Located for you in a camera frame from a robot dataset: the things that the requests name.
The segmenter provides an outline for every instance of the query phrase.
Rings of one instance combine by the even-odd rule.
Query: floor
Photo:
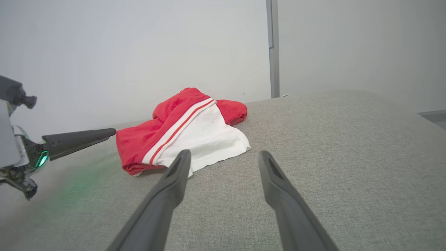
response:
[[[418,113],[423,118],[446,130],[446,110]]]

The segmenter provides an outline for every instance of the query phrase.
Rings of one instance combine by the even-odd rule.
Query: red and white cloth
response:
[[[189,149],[191,176],[205,166],[238,156],[251,146],[232,126],[247,114],[240,102],[213,100],[196,88],[186,88],[160,103],[152,120],[116,133],[122,168],[137,176],[144,170],[169,167],[181,150]]]

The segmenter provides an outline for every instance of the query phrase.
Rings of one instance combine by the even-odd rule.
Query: white wall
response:
[[[380,93],[446,109],[446,1],[279,0],[281,94]]]
[[[0,75],[38,97],[31,136],[150,119],[185,87],[270,97],[265,1],[2,0]]]

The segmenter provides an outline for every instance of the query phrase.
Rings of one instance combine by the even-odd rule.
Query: gray tablecloth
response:
[[[446,249],[446,131],[368,92],[247,106],[236,127],[252,150],[189,178],[165,250],[281,250],[260,150],[271,152],[340,250]],[[33,176],[31,201],[0,186],[1,249],[105,250],[163,172],[129,176],[114,137],[48,163]]]

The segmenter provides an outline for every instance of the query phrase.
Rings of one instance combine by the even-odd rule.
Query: green light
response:
[[[39,160],[37,161],[35,168],[41,167],[47,159],[48,159],[48,151],[43,151],[40,154]]]
[[[43,163],[45,163],[46,158],[48,158],[48,156],[43,156],[42,160],[40,161],[39,167],[41,167]]]

